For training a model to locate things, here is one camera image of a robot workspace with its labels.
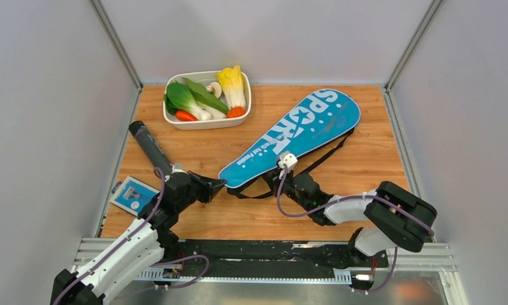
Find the black shuttlecock tube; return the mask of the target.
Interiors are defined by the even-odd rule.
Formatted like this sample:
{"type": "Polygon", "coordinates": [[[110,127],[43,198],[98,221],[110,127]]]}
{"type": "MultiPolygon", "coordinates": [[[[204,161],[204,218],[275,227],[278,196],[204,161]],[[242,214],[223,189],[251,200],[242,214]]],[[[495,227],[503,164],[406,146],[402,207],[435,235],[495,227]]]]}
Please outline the black shuttlecock tube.
{"type": "Polygon", "coordinates": [[[128,127],[144,154],[155,168],[159,168],[165,175],[171,175],[172,163],[160,148],[143,121],[134,121],[128,127]]]}

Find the blue racket bag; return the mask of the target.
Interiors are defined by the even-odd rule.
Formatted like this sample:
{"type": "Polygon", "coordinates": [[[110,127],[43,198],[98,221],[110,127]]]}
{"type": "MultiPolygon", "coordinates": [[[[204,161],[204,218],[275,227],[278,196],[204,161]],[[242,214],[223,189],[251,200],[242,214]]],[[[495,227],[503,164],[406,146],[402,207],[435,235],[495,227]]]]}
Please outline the blue racket bag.
{"type": "Polygon", "coordinates": [[[354,132],[361,119],[358,103],[333,88],[316,90],[289,110],[242,155],[225,166],[218,178],[227,192],[240,199],[241,192],[262,175],[278,168],[281,155],[297,158],[317,151],[354,132]]]}

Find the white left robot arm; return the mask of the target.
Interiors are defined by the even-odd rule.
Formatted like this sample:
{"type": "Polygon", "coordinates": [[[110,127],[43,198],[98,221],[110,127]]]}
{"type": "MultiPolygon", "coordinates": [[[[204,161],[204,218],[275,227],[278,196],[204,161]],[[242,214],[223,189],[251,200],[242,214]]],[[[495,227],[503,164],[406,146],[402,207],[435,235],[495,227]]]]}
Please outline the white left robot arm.
{"type": "Polygon", "coordinates": [[[226,180],[183,170],[154,173],[161,190],[143,207],[128,229],[76,272],[59,272],[53,282],[51,304],[110,304],[137,276],[159,261],[171,263],[179,254],[178,236],[171,228],[187,207],[209,203],[226,180]]]}

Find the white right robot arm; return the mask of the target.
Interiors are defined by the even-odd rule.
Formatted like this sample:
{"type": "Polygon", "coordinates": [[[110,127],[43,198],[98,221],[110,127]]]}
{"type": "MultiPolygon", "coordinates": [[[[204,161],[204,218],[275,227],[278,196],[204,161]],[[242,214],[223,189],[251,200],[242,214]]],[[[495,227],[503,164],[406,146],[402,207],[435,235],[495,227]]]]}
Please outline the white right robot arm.
{"type": "Polygon", "coordinates": [[[356,266],[393,247],[418,253],[434,236],[437,210],[393,182],[383,181],[371,191],[342,196],[322,191],[308,173],[293,176],[277,169],[264,177],[277,200],[285,195],[304,209],[302,213],[288,213],[278,202],[277,208],[287,217],[310,217],[320,226],[370,221],[372,227],[357,229],[349,240],[347,257],[356,266]]]}

